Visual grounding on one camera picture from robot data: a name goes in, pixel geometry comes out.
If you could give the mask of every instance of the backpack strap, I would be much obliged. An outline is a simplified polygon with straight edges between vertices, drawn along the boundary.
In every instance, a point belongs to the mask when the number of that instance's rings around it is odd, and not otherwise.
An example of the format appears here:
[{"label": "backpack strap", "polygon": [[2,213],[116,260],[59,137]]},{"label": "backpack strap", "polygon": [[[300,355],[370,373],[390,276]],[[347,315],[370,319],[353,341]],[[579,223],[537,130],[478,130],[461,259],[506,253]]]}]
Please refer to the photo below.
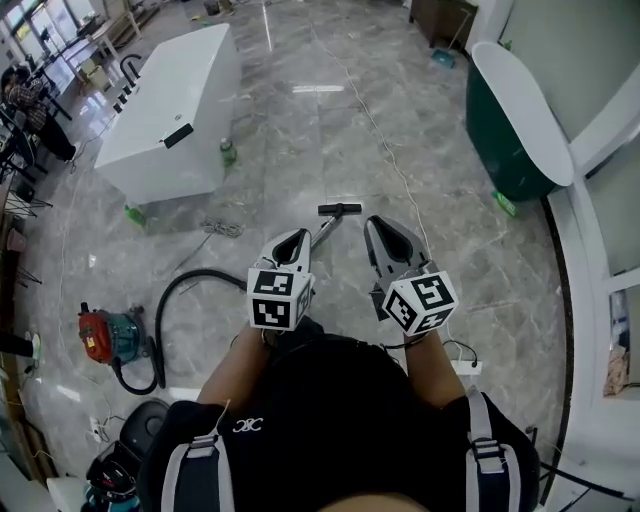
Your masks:
[{"label": "backpack strap", "polygon": [[487,402],[475,386],[467,393],[467,399],[471,447],[466,454],[466,510],[517,512],[520,468],[515,451],[493,438]]},{"label": "backpack strap", "polygon": [[161,512],[234,512],[227,449],[217,426],[171,454],[162,487]]}]

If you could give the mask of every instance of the white wire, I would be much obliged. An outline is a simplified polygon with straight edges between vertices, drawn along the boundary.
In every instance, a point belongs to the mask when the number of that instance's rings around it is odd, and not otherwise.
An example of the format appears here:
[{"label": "white wire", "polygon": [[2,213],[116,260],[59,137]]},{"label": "white wire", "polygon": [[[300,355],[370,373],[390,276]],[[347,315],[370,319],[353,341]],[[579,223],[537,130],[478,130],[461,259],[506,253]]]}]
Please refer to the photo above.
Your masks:
[{"label": "white wire", "polygon": [[[109,119],[107,124],[105,124],[104,128],[102,129],[102,131],[98,135],[96,135],[92,139],[89,139],[88,141],[86,141],[83,144],[81,149],[78,150],[78,156],[80,156],[80,154],[84,151],[84,149],[86,148],[86,146],[87,146],[87,144],[89,142],[91,142],[93,140],[96,140],[97,138],[100,137],[100,135],[102,135],[105,132],[105,130],[111,124],[111,121],[113,121],[113,119],[115,117],[116,116],[114,115],[114,116],[111,117],[111,119]],[[66,243],[67,243],[67,233],[69,232],[69,223],[71,221],[71,213],[73,211],[73,205],[74,205],[75,200],[76,200],[76,194],[78,192],[78,188],[80,186],[80,182],[82,181],[83,174],[78,176],[78,179],[76,180],[76,185],[73,188],[73,194],[71,195],[71,203],[69,204],[69,209],[68,209],[68,212],[67,212],[67,222],[65,223],[64,232],[62,233],[62,249],[61,249],[61,257],[60,257],[60,259],[62,261],[62,270],[60,272],[60,288],[59,288],[59,293],[58,293],[58,338],[60,339],[60,344],[62,345],[62,352],[64,353],[64,355],[66,356],[67,360],[69,361],[69,364],[71,365],[71,368],[73,369],[73,372],[76,373],[76,375],[78,375],[79,377],[83,378],[84,380],[87,380],[87,381],[91,382],[92,384],[95,384],[100,389],[100,392],[102,393],[102,397],[104,398],[104,401],[107,404],[107,407],[109,408],[109,414],[107,416],[107,419],[104,421],[104,423],[100,424],[100,426],[102,428],[106,428],[108,421],[111,419],[111,417],[113,415],[113,409],[111,408],[111,403],[109,402],[109,399],[107,398],[107,394],[104,392],[104,390],[102,389],[102,386],[98,382],[96,382],[95,380],[91,379],[90,377],[87,377],[82,372],[80,372],[80,370],[78,370],[78,368],[76,367],[75,363],[71,360],[71,357],[69,356],[69,353],[67,352],[67,347],[66,347],[65,342],[64,342],[64,336],[62,335],[62,310],[61,310],[61,306],[62,306],[62,283],[64,281],[64,269],[65,269],[64,250],[65,250],[65,246],[66,246]]]},{"label": "white wire", "polygon": [[311,23],[311,31],[313,32],[313,35],[316,38],[316,41],[318,41],[320,46],[322,46],[322,49],[325,52],[327,52],[327,54],[329,54],[329,56],[331,56],[331,58],[336,61],[336,64],[338,64],[338,66],[340,66],[344,70],[345,74],[347,75],[347,79],[349,80],[349,83],[351,84],[351,87],[353,87],[353,90],[356,93],[356,98],[358,99],[358,101],[362,105],[362,108],[364,108],[364,111],[366,112],[367,116],[369,117],[369,120],[371,121],[371,124],[373,124],[374,128],[378,132],[378,135],[380,135],[380,139],[382,140],[382,144],[384,145],[384,148],[387,150],[387,153],[389,153],[389,155],[391,156],[391,162],[393,163],[393,168],[398,173],[398,176],[400,176],[400,178],[402,178],[402,181],[404,182],[404,188],[407,191],[407,197],[409,198],[409,201],[411,201],[411,204],[413,204],[413,207],[414,207],[414,209],[416,211],[416,215],[418,216],[418,224],[420,224],[420,231],[422,231],[422,236],[423,236],[424,242],[425,242],[425,244],[427,246],[427,253],[429,254],[429,259],[432,259],[431,258],[431,247],[429,247],[429,238],[427,237],[427,232],[425,231],[424,225],[422,224],[422,217],[420,215],[420,208],[418,207],[418,203],[416,203],[415,199],[413,199],[413,195],[411,195],[411,191],[409,190],[409,184],[407,183],[407,178],[405,177],[404,174],[402,174],[400,169],[398,169],[398,164],[396,163],[396,156],[393,154],[393,151],[391,151],[391,148],[389,147],[389,144],[387,144],[387,139],[385,138],[383,133],[380,131],[380,128],[378,128],[378,125],[376,124],[375,120],[373,119],[373,116],[371,115],[371,112],[369,112],[369,109],[367,108],[367,105],[365,104],[365,102],[360,97],[360,93],[358,92],[358,88],[353,83],[353,80],[351,78],[351,74],[349,73],[349,70],[347,69],[347,67],[344,64],[342,64],[342,62],[340,62],[340,59],[338,59],[338,57],[336,57],[333,53],[331,53],[331,51],[320,40],[320,38],[318,37],[318,34],[316,33],[316,29],[313,27],[313,23]]}]

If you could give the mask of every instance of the shoulder strap buckle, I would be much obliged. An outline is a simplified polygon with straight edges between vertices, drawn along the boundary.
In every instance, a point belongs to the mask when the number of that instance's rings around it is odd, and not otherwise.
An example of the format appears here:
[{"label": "shoulder strap buckle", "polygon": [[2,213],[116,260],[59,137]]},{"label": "shoulder strap buckle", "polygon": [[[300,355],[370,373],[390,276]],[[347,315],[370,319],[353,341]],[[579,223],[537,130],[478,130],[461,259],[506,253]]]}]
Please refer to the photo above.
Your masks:
[{"label": "shoulder strap buckle", "polygon": [[473,458],[483,475],[504,473],[504,450],[494,439],[478,439],[471,443]]}]

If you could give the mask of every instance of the black shirt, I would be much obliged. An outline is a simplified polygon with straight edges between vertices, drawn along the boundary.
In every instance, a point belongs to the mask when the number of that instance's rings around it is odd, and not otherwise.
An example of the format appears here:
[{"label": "black shirt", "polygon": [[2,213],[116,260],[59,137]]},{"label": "black shirt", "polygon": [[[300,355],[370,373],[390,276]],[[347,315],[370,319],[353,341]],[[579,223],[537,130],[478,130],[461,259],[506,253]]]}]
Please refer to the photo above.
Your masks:
[{"label": "black shirt", "polygon": [[[515,449],[521,510],[537,501],[537,454],[487,400],[494,438]],[[160,510],[168,459],[223,412],[177,402],[143,461],[143,510]],[[361,493],[400,493],[431,512],[465,509],[466,398],[442,410],[420,402],[404,371],[378,347],[325,336],[272,367],[245,414],[222,433],[236,511],[317,511]]]}]

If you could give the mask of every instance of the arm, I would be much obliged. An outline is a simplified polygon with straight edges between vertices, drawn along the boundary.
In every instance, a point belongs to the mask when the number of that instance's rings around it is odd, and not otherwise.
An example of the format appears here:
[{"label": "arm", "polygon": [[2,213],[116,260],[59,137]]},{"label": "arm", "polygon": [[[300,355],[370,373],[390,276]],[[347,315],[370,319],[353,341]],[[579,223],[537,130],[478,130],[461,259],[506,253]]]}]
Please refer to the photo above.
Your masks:
[{"label": "arm", "polygon": [[260,329],[245,326],[202,387],[198,403],[225,406],[228,400],[230,411],[241,410],[249,402],[270,355]]},{"label": "arm", "polygon": [[422,400],[442,408],[465,395],[437,331],[425,334],[420,343],[405,349],[405,353],[409,381]]}]

